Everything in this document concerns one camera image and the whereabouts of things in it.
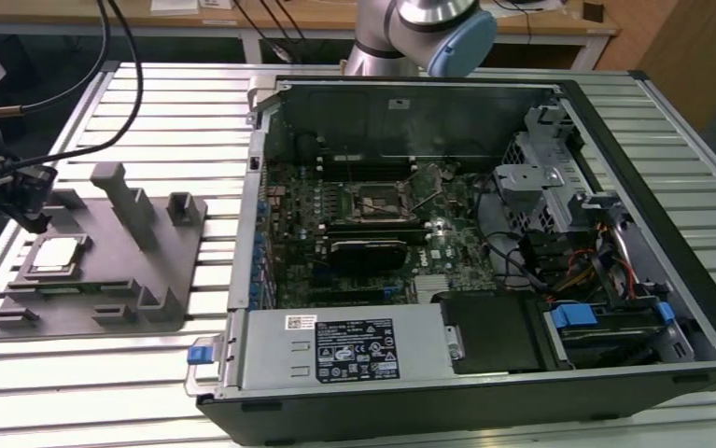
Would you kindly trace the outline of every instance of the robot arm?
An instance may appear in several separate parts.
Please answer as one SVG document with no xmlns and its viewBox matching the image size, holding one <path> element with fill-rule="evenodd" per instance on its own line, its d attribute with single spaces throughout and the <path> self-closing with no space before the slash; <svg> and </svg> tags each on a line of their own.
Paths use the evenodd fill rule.
<svg viewBox="0 0 716 448">
<path fill-rule="evenodd" d="M 464 77 L 480 65 L 496 37 L 480 0 L 361 0 L 355 47 L 345 74 Z"/>
</svg>

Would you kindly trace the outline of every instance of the aluminum extrusion table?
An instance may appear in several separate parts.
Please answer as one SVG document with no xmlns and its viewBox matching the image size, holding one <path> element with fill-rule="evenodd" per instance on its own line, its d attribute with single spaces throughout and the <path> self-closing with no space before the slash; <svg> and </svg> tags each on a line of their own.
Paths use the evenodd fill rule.
<svg viewBox="0 0 716 448">
<path fill-rule="evenodd" d="M 337 68 L 151 63 L 144 73 L 144 106 L 132 130 L 116 147 L 60 162 L 57 188 L 73 187 L 86 198 L 101 197 L 84 180 L 92 163 L 123 161 L 132 187 L 153 195 L 188 190 L 205 198 L 208 217 L 187 322 L 172 333 L 0 342 L 0 448 L 236 446 L 199 413 L 183 379 L 185 348 L 225 325 L 251 134 L 244 119 L 247 84 L 257 74 L 336 75 Z M 627 73 L 603 72 L 481 70 L 475 76 L 579 82 L 716 281 L 716 157 L 651 83 Z M 96 77 L 53 152 L 111 136 L 131 110 L 135 87 L 132 64 Z M 600 164 L 593 160 L 589 164 L 604 184 Z M 13 279 L 32 241 L 13 223 L 6 226 L 0 237 L 0 290 Z M 200 381 L 215 376 L 215 371 L 197 370 Z M 631 418 L 605 422 L 405 436 L 339 446 L 411 443 L 707 447 L 716 445 L 716 392 L 684 396 Z"/>
</svg>

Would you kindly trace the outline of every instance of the blue tab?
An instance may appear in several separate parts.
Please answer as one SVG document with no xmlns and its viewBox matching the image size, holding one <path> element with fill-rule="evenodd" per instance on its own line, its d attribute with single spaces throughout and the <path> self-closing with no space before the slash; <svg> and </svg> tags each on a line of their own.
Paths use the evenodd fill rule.
<svg viewBox="0 0 716 448">
<path fill-rule="evenodd" d="M 568 327 L 568 319 L 559 308 L 552 311 L 552 320 L 555 321 L 555 327 L 559 329 Z"/>
<path fill-rule="evenodd" d="M 552 319 L 555 320 L 555 326 L 559 329 L 577 325 L 597 324 L 593 308 L 591 308 L 591 305 L 587 303 L 559 305 L 552 311 Z"/>
<path fill-rule="evenodd" d="M 661 315 L 665 324 L 676 320 L 676 313 L 672 312 L 672 308 L 669 308 L 669 303 L 667 303 L 665 301 L 660 301 L 659 305 L 656 305 L 656 309 L 659 310 L 659 314 Z"/>
<path fill-rule="evenodd" d="M 185 362 L 189 366 L 213 364 L 213 347 L 211 345 L 195 345 L 188 347 Z"/>
<path fill-rule="evenodd" d="M 383 288 L 383 297 L 385 300 L 391 298 L 391 294 L 399 292 L 399 287 L 384 287 Z"/>
</svg>

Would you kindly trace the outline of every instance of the white label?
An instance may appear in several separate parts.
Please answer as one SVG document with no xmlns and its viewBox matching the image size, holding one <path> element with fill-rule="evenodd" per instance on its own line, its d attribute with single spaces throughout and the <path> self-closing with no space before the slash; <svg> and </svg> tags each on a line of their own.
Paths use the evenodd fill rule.
<svg viewBox="0 0 716 448">
<path fill-rule="evenodd" d="M 236 21 L 203 21 L 203 25 L 225 25 L 225 26 L 236 26 Z"/>
<path fill-rule="evenodd" d="M 313 329 L 316 315 L 287 315 L 285 329 Z"/>
<path fill-rule="evenodd" d="M 395 362 L 377 362 L 376 364 L 372 364 L 371 367 L 376 366 L 376 371 L 395 371 L 397 369 Z"/>
<path fill-rule="evenodd" d="M 405 98 L 396 98 L 387 100 L 388 110 L 408 110 L 409 109 L 409 100 Z"/>
</svg>

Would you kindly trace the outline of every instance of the warning label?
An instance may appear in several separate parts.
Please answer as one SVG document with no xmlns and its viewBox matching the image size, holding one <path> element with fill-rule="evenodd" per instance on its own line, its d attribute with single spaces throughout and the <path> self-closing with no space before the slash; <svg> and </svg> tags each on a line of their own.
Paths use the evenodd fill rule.
<svg viewBox="0 0 716 448">
<path fill-rule="evenodd" d="M 316 379 L 320 383 L 399 378 L 391 319 L 316 323 Z"/>
</svg>

